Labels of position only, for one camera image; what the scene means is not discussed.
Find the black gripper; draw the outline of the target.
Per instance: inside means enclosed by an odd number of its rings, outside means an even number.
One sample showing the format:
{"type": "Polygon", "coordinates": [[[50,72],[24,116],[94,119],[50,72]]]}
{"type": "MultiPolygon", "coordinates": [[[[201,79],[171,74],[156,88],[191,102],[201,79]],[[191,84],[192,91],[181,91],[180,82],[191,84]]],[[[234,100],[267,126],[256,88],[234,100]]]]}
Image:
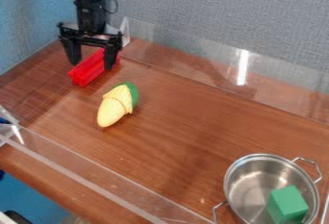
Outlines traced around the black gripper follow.
{"type": "Polygon", "coordinates": [[[109,25],[105,25],[99,32],[82,31],[73,22],[58,22],[56,27],[69,63],[76,65],[81,61],[81,44],[105,47],[104,69],[111,70],[123,46],[123,32],[109,25]]]}

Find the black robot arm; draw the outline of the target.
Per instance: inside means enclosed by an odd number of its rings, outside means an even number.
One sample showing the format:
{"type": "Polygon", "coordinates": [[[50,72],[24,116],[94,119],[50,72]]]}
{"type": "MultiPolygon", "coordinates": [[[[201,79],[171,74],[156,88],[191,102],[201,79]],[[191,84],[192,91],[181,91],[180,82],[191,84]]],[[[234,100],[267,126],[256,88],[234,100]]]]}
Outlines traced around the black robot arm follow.
{"type": "Polygon", "coordinates": [[[123,48],[123,32],[107,23],[105,0],[73,0],[76,22],[58,22],[58,39],[65,50],[68,61],[77,65],[82,59],[81,46],[104,49],[103,64],[111,70],[123,48]]]}

